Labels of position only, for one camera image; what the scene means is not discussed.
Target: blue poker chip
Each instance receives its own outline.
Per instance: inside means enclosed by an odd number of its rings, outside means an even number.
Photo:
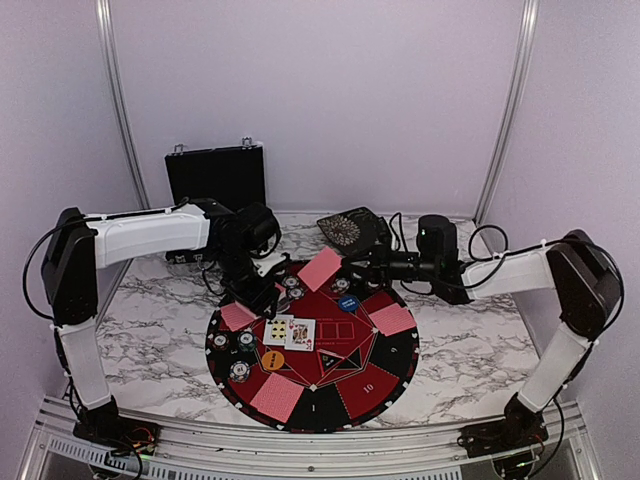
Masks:
[[[353,295],[347,295],[338,300],[338,306],[343,312],[353,313],[360,306],[360,302],[358,302],[358,299]]]

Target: playing card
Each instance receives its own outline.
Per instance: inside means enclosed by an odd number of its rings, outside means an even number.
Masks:
[[[293,318],[287,322],[286,350],[313,351],[316,321],[306,318]]]
[[[274,319],[267,320],[264,325],[262,343],[284,346],[287,337],[287,322],[291,319],[293,319],[293,315],[276,315]]]

